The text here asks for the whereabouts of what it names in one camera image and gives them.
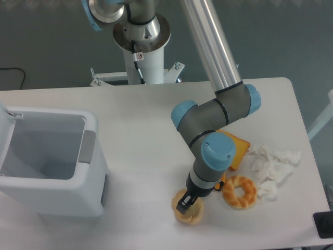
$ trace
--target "gray wall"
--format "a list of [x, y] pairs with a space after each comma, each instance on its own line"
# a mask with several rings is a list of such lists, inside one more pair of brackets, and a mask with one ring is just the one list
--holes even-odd
[[[214, 2], [242, 77], [290, 79], [310, 126], [333, 89], [333, 1]], [[165, 67], [178, 60], [184, 81], [207, 80], [178, 1], [161, 0], [158, 12], [172, 28]], [[25, 89], [88, 86], [90, 67], [125, 70], [112, 29], [94, 32], [79, 0], [0, 1], [0, 36], [0, 67], [23, 68]], [[0, 90], [17, 89], [20, 80], [17, 71], [0, 71]], [[322, 181], [333, 183], [333, 121], [312, 146]]]

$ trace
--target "light blue joint cap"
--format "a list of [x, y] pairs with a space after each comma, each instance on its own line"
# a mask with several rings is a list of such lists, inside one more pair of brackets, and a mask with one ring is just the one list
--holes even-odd
[[90, 13], [90, 10], [89, 10], [89, 7], [88, 7], [88, 3], [87, 3], [87, 0], [81, 0], [81, 3], [82, 3], [82, 6], [83, 6], [83, 9], [85, 11], [85, 14], [87, 15], [87, 18], [91, 24], [91, 26], [93, 27], [93, 29], [95, 31], [100, 31], [102, 30], [98, 25], [97, 23], [95, 22], [92, 14]]
[[250, 115], [253, 112], [256, 112], [260, 108], [261, 97], [255, 86], [251, 84], [245, 84], [245, 86], [248, 88], [251, 96], [251, 106], [250, 106], [250, 111], [248, 113], [248, 115]]
[[196, 102], [189, 100], [179, 103], [171, 112], [171, 119], [176, 129], [178, 130], [179, 123], [181, 123], [182, 118], [189, 111], [190, 108], [197, 105]]
[[201, 145], [202, 159], [208, 167], [216, 171], [226, 170], [233, 162], [235, 154], [233, 139], [223, 133], [210, 133]]

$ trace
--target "crumpled tissue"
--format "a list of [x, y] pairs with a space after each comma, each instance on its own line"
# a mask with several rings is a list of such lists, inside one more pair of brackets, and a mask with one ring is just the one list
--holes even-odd
[[263, 203], [275, 200], [277, 197], [276, 184], [293, 172], [294, 166], [301, 159], [300, 151], [278, 151], [261, 145], [249, 149], [250, 154], [260, 155], [251, 166], [256, 172], [255, 178], [258, 196]]

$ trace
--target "bagel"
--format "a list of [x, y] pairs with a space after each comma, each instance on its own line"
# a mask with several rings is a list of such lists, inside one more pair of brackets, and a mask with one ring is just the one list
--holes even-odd
[[194, 202], [193, 205], [189, 207], [189, 209], [182, 215], [177, 209], [177, 203], [179, 200], [184, 196], [186, 193], [186, 189], [181, 189], [178, 191], [175, 197], [173, 197], [171, 201], [172, 208], [175, 212], [176, 219], [189, 224], [189, 225], [195, 225], [197, 224], [203, 215], [203, 202], [201, 198], [197, 198], [196, 202]]

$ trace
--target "aluminum arm tube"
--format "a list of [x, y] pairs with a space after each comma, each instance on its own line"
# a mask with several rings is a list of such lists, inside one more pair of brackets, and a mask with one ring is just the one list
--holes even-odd
[[202, 64], [215, 92], [242, 79], [212, 0], [180, 0]]

